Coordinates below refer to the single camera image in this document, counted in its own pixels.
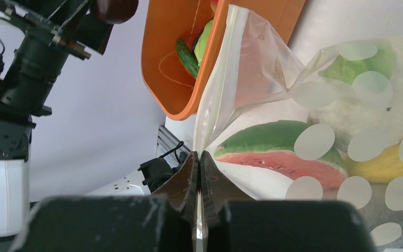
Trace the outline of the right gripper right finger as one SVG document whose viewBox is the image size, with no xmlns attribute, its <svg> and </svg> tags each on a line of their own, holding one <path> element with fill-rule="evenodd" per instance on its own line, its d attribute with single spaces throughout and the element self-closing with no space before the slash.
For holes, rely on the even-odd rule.
<svg viewBox="0 0 403 252">
<path fill-rule="evenodd" d="M 256 201 L 200 155 L 204 251 L 374 251 L 357 210 L 340 201 Z"/>
</svg>

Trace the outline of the toy watermelon slice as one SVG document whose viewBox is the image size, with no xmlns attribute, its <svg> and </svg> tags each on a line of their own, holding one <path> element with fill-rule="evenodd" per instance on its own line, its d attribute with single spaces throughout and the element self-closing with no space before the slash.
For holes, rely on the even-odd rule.
<svg viewBox="0 0 403 252">
<path fill-rule="evenodd" d="M 292 180 L 311 176 L 324 189 L 338 188 L 348 176 L 345 163 L 335 147 L 317 160 L 303 160 L 294 153 L 294 144 L 309 124 L 279 120 L 240 130 L 219 144 L 214 159 L 219 162 L 260 167 Z"/>
</svg>

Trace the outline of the white toy cauliflower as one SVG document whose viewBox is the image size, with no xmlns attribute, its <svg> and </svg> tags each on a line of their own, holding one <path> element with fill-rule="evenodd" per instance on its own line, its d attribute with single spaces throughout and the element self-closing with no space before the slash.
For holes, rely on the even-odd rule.
<svg viewBox="0 0 403 252">
<path fill-rule="evenodd" d="M 341 151 L 367 127 L 384 132 L 387 146 L 398 144 L 403 139 L 403 36 L 355 40 L 328 50 L 335 56 L 318 66 L 317 80 L 330 85 L 336 99 L 312 109 L 309 121 L 331 127 Z"/>
</svg>

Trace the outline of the dark red toy apple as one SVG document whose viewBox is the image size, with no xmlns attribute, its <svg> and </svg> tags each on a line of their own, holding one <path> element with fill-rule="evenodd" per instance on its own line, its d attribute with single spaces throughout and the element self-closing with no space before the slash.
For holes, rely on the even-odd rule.
<svg viewBox="0 0 403 252">
<path fill-rule="evenodd" d="M 91 13 L 101 22 L 121 24 L 135 15 L 138 5 L 138 0 L 97 0 L 92 2 Z"/>
</svg>

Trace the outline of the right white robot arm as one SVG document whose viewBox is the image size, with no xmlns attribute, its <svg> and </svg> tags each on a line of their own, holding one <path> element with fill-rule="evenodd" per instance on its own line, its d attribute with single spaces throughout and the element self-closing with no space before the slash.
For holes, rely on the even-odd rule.
<svg viewBox="0 0 403 252">
<path fill-rule="evenodd" d="M 148 196 L 61 196 L 31 210 L 10 251 L 195 251 L 197 210 L 203 251 L 374 251 L 361 216 L 325 201 L 345 175 L 294 154 L 234 154 L 291 181 L 284 199 L 255 200 L 208 152 L 172 168 L 163 157 L 140 165 Z"/>
</svg>

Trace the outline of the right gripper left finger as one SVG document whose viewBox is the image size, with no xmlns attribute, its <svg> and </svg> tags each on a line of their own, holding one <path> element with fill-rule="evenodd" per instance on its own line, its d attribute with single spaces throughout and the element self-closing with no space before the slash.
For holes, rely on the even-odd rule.
<svg viewBox="0 0 403 252">
<path fill-rule="evenodd" d="M 198 155 L 149 196 L 38 202 L 11 251 L 194 251 Z"/>
</svg>

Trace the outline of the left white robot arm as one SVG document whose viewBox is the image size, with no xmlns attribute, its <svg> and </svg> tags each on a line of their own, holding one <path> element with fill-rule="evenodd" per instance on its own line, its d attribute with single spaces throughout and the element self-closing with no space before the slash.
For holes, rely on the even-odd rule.
<svg viewBox="0 0 403 252">
<path fill-rule="evenodd" d="M 24 34 L 8 69 L 0 53 L 0 238 L 18 234 L 30 209 L 33 117 L 52 113 L 45 101 L 69 56 L 103 54 L 115 24 L 138 1 L 0 1 L 0 23 Z"/>
</svg>

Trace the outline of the clear zip top bag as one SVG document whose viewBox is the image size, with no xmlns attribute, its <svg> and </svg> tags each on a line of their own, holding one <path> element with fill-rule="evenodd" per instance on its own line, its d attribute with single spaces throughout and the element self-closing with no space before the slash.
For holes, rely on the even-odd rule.
<svg viewBox="0 0 403 252">
<path fill-rule="evenodd" d="M 266 19 L 230 5 L 193 147 L 254 200 L 343 202 L 376 251 L 403 251 L 403 35 L 304 65 Z"/>
</svg>

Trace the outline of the yellow toy corn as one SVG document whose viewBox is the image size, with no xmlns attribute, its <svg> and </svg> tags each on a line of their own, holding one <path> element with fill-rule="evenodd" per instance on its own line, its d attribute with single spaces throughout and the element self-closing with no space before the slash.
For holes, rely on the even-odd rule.
<svg viewBox="0 0 403 252">
<path fill-rule="evenodd" d="M 370 183 L 388 184 L 403 176 L 403 161 L 399 158 L 399 144 L 387 148 L 374 159 L 356 162 L 349 156 L 343 157 L 349 176 L 361 176 Z"/>
</svg>

